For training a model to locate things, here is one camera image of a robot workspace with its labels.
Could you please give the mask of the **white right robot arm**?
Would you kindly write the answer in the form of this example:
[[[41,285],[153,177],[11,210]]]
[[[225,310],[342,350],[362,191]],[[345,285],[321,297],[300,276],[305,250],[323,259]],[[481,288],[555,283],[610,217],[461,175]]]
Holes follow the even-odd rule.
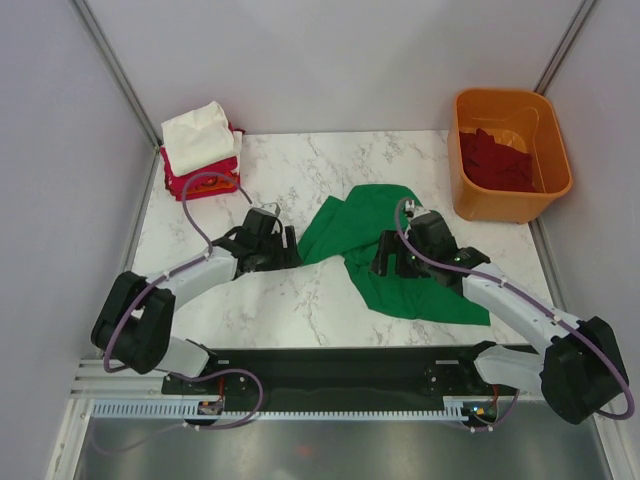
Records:
[[[580,424],[598,414],[630,419],[636,404],[611,326],[598,316],[583,320],[529,293],[474,247],[460,247],[444,218],[409,198],[382,232],[371,270],[388,264],[405,279],[427,278],[497,316],[524,338],[528,352],[492,342],[469,351],[458,368],[467,392],[491,384],[537,394],[564,421]]]

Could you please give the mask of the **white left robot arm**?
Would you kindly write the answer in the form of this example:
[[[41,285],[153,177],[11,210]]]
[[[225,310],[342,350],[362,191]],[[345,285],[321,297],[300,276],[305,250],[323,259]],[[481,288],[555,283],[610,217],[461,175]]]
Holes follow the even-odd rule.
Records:
[[[184,377],[198,393],[211,392],[220,371],[209,363],[205,346],[172,334],[174,315],[200,295],[245,274],[301,265],[295,228],[283,225],[276,210],[253,207],[241,225],[209,240],[191,259],[155,274],[118,275],[91,342],[103,351],[108,373],[163,371]]]

